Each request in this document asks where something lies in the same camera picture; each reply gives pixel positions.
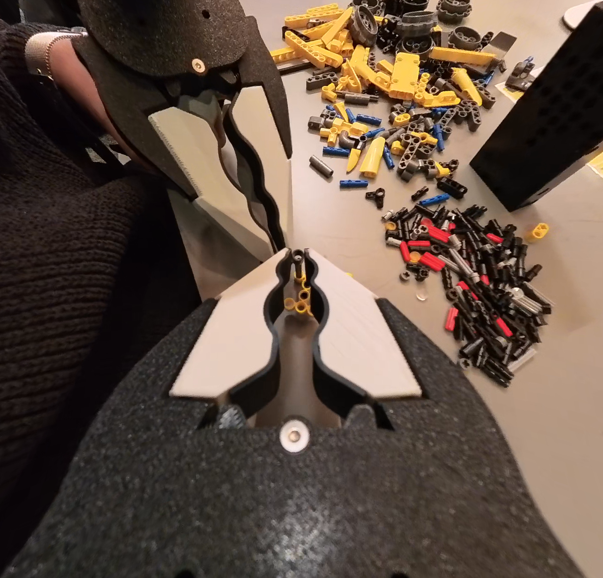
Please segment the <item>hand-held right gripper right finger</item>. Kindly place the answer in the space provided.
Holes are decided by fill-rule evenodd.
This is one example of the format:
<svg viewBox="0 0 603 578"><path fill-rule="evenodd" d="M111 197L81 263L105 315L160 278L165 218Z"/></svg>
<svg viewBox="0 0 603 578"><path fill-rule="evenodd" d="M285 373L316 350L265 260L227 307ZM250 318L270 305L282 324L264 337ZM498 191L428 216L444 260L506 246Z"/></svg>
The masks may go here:
<svg viewBox="0 0 603 578"><path fill-rule="evenodd" d="M341 419L358 405L419 399L421 386L371 290L317 251L304 250L311 310L313 386Z"/></svg>

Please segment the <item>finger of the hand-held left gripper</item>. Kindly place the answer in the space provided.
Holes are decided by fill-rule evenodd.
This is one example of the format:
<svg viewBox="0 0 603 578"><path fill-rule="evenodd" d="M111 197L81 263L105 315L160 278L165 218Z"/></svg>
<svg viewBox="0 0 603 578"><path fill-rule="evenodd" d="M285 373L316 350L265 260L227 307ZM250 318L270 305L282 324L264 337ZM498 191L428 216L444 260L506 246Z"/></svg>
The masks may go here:
<svg viewBox="0 0 603 578"><path fill-rule="evenodd" d="M156 112L148 120L192 184L197 208L258 260L280 251L252 220L247 198L227 174L207 120L177 107Z"/></svg>
<svg viewBox="0 0 603 578"><path fill-rule="evenodd" d="M291 160L261 86L237 93L226 110L226 135L252 220L274 250L288 248L293 224Z"/></svg>

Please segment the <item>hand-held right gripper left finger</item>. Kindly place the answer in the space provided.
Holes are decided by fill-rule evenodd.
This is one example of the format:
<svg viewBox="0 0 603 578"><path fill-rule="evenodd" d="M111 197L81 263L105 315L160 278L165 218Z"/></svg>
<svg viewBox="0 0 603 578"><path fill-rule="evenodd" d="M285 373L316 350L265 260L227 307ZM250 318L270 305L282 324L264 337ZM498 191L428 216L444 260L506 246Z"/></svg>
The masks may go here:
<svg viewBox="0 0 603 578"><path fill-rule="evenodd" d="M284 249L209 300L209 317L173 385L173 398L238 406L252 417L280 383L275 322L284 311L292 251Z"/></svg>

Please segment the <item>person's left forearm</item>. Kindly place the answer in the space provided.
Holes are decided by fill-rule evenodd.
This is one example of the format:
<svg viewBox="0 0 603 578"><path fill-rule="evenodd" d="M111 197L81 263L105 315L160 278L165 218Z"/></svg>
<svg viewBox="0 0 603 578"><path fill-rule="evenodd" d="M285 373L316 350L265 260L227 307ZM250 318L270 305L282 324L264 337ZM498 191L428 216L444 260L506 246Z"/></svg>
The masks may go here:
<svg viewBox="0 0 603 578"><path fill-rule="evenodd" d="M59 30L1 21L1 201L143 195L145 170L122 166L103 137L117 142L53 79L28 72L26 41Z"/></svg>

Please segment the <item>person's left hand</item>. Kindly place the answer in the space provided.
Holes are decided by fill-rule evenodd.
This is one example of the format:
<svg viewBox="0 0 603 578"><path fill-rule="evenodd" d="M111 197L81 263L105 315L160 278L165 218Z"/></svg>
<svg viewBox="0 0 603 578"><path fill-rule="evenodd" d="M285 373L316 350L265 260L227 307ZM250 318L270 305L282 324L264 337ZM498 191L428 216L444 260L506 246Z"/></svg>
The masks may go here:
<svg viewBox="0 0 603 578"><path fill-rule="evenodd" d="M50 47L48 66L57 86L66 92L70 98L109 134L120 146L122 151L154 175L159 172L122 139L106 113L105 107L96 89L94 80L84 64L79 60L72 45L73 38L58 39Z"/></svg>

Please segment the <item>metal mesh wristband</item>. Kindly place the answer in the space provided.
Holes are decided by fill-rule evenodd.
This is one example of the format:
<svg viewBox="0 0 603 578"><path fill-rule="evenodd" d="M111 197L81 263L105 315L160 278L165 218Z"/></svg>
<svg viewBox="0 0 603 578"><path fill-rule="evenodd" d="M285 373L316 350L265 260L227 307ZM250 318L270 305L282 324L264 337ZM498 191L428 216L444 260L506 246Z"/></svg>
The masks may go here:
<svg viewBox="0 0 603 578"><path fill-rule="evenodd" d="M67 67L77 63L74 41L87 37L86 30L42 31L30 37L25 44L24 57L29 73L55 79Z"/></svg>

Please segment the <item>pile of black red pins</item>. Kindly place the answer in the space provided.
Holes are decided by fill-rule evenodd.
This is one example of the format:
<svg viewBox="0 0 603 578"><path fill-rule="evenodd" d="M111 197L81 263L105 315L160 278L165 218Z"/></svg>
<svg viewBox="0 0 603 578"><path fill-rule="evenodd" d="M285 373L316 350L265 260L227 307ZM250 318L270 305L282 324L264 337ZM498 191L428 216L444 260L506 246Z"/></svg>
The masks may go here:
<svg viewBox="0 0 603 578"><path fill-rule="evenodd" d="M526 268L528 245L514 224L479 223L485 206L465 210L417 204L386 212L384 240L400 251L402 282L441 280L444 329L458 344L462 369L477 369L502 388L537 353L554 303L534 287L542 266Z"/></svg>

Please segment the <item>pile of yellow grey building pieces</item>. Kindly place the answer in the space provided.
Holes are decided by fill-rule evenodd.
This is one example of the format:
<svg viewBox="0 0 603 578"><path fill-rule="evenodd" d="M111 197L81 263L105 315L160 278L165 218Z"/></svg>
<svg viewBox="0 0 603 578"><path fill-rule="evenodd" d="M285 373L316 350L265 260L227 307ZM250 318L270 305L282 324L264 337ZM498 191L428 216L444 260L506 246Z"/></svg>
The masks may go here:
<svg viewBox="0 0 603 578"><path fill-rule="evenodd" d="M488 86L516 37L480 34L464 23L471 0L352 0L287 16L283 48L270 52L281 75L313 71L307 91L326 107L307 128L325 158L347 161L345 179L376 178L382 166L403 182L455 179L442 160L451 124L476 132L496 97Z"/></svg>

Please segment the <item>black block connector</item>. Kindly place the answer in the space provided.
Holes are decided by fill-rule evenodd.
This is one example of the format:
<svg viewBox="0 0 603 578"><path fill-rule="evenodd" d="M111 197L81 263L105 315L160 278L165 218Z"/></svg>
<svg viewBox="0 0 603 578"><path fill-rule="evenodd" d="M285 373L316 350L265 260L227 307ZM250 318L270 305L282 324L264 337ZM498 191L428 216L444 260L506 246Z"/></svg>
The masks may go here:
<svg viewBox="0 0 603 578"><path fill-rule="evenodd" d="M437 179L437 188L456 200L463 199L468 192L466 186L448 176L442 176Z"/></svg>

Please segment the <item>small yellow printed sheet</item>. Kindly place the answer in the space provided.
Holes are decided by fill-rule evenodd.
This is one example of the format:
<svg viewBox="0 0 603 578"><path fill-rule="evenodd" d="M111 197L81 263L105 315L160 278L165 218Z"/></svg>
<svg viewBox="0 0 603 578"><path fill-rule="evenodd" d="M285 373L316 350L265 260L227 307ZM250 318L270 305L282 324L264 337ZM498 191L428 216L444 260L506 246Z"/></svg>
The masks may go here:
<svg viewBox="0 0 603 578"><path fill-rule="evenodd" d="M511 80L512 78L509 77L506 82L496 84L495 89L515 104L523 96L524 90L521 87L518 88Z"/></svg>

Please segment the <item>dark grey clip piece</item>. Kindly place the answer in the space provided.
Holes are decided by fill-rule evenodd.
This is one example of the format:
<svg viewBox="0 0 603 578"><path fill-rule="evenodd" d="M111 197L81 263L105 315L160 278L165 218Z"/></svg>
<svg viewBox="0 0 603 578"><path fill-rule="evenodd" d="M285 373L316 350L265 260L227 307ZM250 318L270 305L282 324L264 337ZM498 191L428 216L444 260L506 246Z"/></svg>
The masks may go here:
<svg viewBox="0 0 603 578"><path fill-rule="evenodd" d="M533 57L525 59L515 65L511 74L508 76L505 87L511 91L526 92L535 80L532 70L535 65Z"/></svg>

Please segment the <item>black perforated box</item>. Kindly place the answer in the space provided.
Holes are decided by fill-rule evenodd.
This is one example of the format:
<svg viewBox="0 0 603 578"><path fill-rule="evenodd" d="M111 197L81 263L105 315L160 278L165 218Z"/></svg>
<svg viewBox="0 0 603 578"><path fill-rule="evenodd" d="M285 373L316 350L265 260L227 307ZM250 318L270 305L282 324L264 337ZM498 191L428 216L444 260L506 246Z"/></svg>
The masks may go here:
<svg viewBox="0 0 603 578"><path fill-rule="evenodd" d="M602 149L602 2L592 6L470 161L509 211L532 205Z"/></svg>

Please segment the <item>white flat stand base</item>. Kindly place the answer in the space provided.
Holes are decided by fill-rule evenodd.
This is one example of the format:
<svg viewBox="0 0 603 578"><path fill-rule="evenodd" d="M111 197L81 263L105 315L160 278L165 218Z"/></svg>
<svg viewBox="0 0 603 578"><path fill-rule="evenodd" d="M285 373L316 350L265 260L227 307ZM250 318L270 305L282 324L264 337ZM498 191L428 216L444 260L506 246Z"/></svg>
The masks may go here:
<svg viewBox="0 0 603 578"><path fill-rule="evenodd" d="M580 22L582 22L592 7L601 1L602 0L592 0L567 9L562 16L562 24L570 31L574 30Z"/></svg>

